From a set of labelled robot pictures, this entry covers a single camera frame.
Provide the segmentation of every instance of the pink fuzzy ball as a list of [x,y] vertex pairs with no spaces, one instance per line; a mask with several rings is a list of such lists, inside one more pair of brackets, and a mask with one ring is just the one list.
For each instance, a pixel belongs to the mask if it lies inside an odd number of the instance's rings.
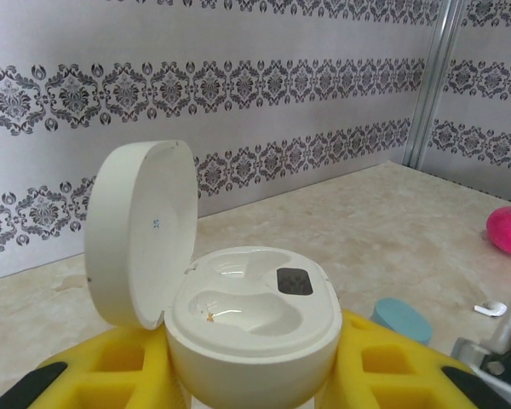
[[511,254],[511,206],[494,210],[486,221],[488,239]]

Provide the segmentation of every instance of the case lid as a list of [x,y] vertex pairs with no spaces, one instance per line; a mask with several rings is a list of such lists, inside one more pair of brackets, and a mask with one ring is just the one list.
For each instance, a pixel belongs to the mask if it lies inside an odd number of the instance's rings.
[[125,145],[91,193],[85,269],[110,324],[156,328],[189,267],[197,231],[197,175],[183,141]]

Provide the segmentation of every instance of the blue round object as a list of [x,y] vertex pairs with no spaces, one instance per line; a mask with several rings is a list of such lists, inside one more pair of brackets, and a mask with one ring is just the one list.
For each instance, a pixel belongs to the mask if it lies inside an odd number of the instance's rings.
[[371,321],[398,334],[428,345],[432,326],[413,307],[397,298],[383,298],[375,304]]

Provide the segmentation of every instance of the damask wallpaper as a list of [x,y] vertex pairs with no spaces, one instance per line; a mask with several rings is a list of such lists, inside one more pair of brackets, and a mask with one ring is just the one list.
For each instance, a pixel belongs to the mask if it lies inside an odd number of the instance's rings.
[[422,170],[511,200],[511,2],[466,3]]
[[182,139],[205,216],[400,161],[437,0],[0,0],[0,277],[83,250],[116,147]]

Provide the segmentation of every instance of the marble surface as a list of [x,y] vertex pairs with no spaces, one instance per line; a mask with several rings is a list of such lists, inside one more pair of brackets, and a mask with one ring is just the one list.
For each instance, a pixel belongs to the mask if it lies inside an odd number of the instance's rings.
[[[318,262],[344,308],[369,317],[399,297],[429,320],[431,347],[479,341],[497,321],[473,312],[511,298],[511,256],[484,241],[508,202],[397,164],[325,181],[200,219],[194,256],[267,245]],[[52,354],[106,329],[86,286],[83,256],[0,279],[0,395]]]

